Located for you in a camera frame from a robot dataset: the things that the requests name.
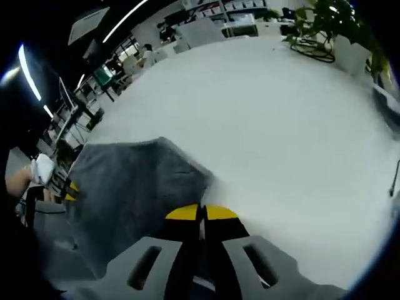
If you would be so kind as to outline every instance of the wall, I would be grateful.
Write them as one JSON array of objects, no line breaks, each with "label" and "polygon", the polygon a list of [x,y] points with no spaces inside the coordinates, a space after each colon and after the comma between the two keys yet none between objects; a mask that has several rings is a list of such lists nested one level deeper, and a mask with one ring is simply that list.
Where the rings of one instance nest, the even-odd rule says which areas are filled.
[{"label": "wall", "polygon": [[181,0],[164,7],[162,10],[156,12],[147,20],[132,29],[133,36],[140,45],[151,44],[153,49],[160,48],[161,41],[159,38],[159,29],[157,28],[157,24],[163,22],[166,16],[181,9],[183,9]]},{"label": "wall", "polygon": [[[296,9],[302,5],[306,5],[308,0],[267,0],[268,7],[282,12],[282,8]],[[140,45],[151,44],[154,49],[161,47],[159,39],[159,30],[157,24],[164,21],[164,18],[176,11],[181,10],[183,7],[181,0],[176,1],[169,6],[166,6],[150,18],[137,25],[132,29],[133,36],[136,38]]]}]

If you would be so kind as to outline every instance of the ceiling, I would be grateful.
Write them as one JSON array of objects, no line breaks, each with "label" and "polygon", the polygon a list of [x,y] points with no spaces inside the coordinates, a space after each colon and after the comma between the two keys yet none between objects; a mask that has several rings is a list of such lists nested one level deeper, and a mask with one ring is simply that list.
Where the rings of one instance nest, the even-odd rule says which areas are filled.
[{"label": "ceiling", "polygon": [[[111,53],[116,46],[128,37],[131,29],[149,16],[173,3],[175,0],[148,0],[135,11],[117,31],[102,44],[105,53]],[[9,62],[15,57],[18,47],[24,43],[38,59],[47,60],[67,83],[74,88],[82,73],[89,73],[82,59],[90,42],[96,39],[99,44],[110,30],[140,0],[66,0],[8,2],[0,11],[0,33],[2,40],[1,71],[7,69]],[[98,8],[110,7],[97,29],[68,46],[71,26],[80,16]]]}]

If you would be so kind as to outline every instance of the gray cloth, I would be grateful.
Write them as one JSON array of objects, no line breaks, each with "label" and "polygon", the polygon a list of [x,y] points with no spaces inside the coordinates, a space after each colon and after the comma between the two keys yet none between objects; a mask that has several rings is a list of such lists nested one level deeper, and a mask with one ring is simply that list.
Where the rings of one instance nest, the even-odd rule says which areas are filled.
[{"label": "gray cloth", "polygon": [[68,289],[73,283],[88,282],[95,277],[75,247],[71,228],[61,204],[37,201],[34,230],[41,253],[46,257],[43,274],[55,288]]},{"label": "gray cloth", "polygon": [[107,263],[158,232],[176,208],[199,204],[213,175],[171,141],[84,146],[69,177],[79,191],[67,217],[97,278]]}]

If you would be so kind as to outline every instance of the black cable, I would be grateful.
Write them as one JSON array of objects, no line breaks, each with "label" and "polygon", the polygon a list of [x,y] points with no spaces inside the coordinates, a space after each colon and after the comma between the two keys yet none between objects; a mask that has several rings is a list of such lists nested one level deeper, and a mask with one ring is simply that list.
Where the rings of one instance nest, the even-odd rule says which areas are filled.
[{"label": "black cable", "polygon": [[81,139],[82,139],[82,143],[85,143],[85,139],[83,138],[83,136],[82,136],[80,130],[79,130],[78,127],[76,126],[76,123],[75,123],[74,125],[75,125],[75,128],[76,128],[77,133],[79,134],[79,136],[80,136]]},{"label": "black cable", "polygon": [[308,56],[309,58],[316,59],[317,61],[322,61],[324,63],[333,63],[335,61],[335,57],[332,54],[332,45],[330,45],[330,49],[326,49],[325,45],[328,39],[321,44],[312,39],[300,39],[296,44],[291,44],[290,49],[300,53],[302,55]]},{"label": "black cable", "polygon": [[85,133],[90,133],[90,130],[79,122],[75,123],[75,126],[81,128]]},{"label": "black cable", "polygon": [[69,133],[71,133],[71,136],[75,139],[75,141],[80,145],[81,142],[80,140],[77,139],[77,137],[71,132],[71,130],[69,131]]},{"label": "black cable", "polygon": [[398,180],[399,168],[400,168],[400,160],[397,162],[397,168],[396,172],[394,173],[393,183],[389,190],[389,195],[391,197],[394,196],[394,190],[396,189],[396,181]]},{"label": "black cable", "polygon": [[[26,207],[26,203],[25,202],[20,201],[19,203]],[[65,211],[38,211],[37,209],[35,209],[35,213],[39,213],[39,214],[65,214]]]},{"label": "black cable", "polygon": [[65,211],[37,211],[35,210],[36,213],[39,214],[65,214]]}]

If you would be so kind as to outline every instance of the fluorescent light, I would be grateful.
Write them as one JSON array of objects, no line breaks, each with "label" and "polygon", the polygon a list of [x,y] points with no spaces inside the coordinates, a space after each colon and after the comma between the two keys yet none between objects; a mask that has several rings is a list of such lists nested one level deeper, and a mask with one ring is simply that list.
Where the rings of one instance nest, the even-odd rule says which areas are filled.
[{"label": "fluorescent light", "polygon": [[8,71],[3,75],[3,77],[1,78],[0,83],[1,83],[2,85],[3,85],[3,84],[6,84],[8,81],[10,81],[12,78],[14,78],[16,74],[18,74],[19,70],[21,70],[21,67],[20,67],[20,66],[15,67],[14,69],[8,70]]},{"label": "fluorescent light", "polygon": [[69,33],[68,46],[83,37],[85,34],[96,29],[109,9],[110,7],[100,9],[77,20],[72,25],[71,32]]},{"label": "fluorescent light", "polygon": [[39,91],[38,91],[37,87],[35,86],[35,82],[33,82],[33,79],[29,73],[28,65],[26,64],[24,44],[22,44],[18,50],[18,58],[19,58],[19,63],[21,64],[22,70],[24,71],[24,75],[27,80],[27,83],[29,83],[29,86],[31,87],[32,92],[37,97],[37,100],[40,101],[42,99],[42,96],[40,96]]},{"label": "fluorescent light", "polygon": [[338,10],[336,9],[336,7],[330,6],[329,9],[332,10],[332,11],[334,11],[335,13],[338,12]]},{"label": "fluorescent light", "polygon": [[131,11],[129,11],[116,25],[114,28],[111,29],[111,31],[109,32],[109,34],[107,34],[106,38],[103,40],[103,43],[105,43],[110,36],[115,32],[115,30],[117,30],[117,28],[131,15],[133,14],[138,8],[140,8],[144,3],[146,3],[148,0],[142,0],[137,6],[135,6],[134,8],[132,8]]},{"label": "fluorescent light", "polygon": [[85,74],[82,74],[82,76],[81,76],[79,82],[77,83],[77,87],[76,87],[76,88],[78,88],[79,86],[81,86],[81,83],[82,83],[82,81],[83,81],[83,77],[85,77]]},{"label": "fluorescent light", "polygon": [[43,106],[43,108],[47,112],[47,114],[50,116],[50,118],[54,117],[47,105]]}]

